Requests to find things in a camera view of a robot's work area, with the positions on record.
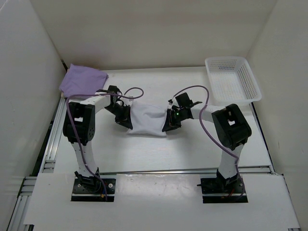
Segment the white cloth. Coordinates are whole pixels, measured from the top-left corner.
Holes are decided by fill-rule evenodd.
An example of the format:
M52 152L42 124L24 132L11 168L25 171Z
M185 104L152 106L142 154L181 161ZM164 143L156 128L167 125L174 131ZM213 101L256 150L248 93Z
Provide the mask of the white cloth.
M167 110L160 106L133 102L130 109L132 128L127 134L166 137L166 132L162 131L166 117Z

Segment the purple t shirt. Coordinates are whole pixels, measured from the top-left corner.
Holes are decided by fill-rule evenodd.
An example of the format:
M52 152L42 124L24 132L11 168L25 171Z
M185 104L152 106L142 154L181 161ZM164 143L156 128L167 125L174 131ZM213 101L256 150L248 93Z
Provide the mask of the purple t shirt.
M108 77L106 72L71 64L59 90L65 98L77 94L94 94L97 90L103 89Z

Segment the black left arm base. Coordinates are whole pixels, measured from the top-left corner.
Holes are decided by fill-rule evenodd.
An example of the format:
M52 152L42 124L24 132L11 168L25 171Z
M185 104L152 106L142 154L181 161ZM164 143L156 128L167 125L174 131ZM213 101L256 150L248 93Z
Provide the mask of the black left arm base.
M75 172L75 180L71 194L72 202L114 202L116 179L84 177Z

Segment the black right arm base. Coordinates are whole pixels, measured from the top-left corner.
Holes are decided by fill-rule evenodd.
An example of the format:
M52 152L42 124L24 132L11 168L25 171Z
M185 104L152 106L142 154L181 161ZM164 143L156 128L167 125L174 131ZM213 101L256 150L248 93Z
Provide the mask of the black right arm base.
M203 204L248 203L243 179L236 174L223 178L217 171L215 178L200 178Z

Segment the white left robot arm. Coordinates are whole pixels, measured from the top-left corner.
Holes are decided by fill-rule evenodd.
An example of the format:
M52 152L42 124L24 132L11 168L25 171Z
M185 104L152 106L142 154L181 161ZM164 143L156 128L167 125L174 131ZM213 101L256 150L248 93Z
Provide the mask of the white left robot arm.
M117 124L132 129L131 107L119 103L120 96L114 93L74 95L74 97L87 97L87 99L80 102L67 99L63 134L72 144L76 154L78 163L76 177L85 179L84 187L89 192L95 193L101 187L99 167L95 163L91 144L95 134L96 114L105 109L115 116Z

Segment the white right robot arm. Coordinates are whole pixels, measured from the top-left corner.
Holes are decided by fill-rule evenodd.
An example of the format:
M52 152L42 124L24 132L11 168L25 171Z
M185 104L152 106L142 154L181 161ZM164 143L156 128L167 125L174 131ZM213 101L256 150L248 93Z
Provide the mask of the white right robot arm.
M240 107L236 104L225 107L197 104L172 106L167 109L162 131L176 130L186 119L199 120L207 136L222 150L216 187L221 192L228 192L239 178L238 162L241 151L252 135L252 130Z

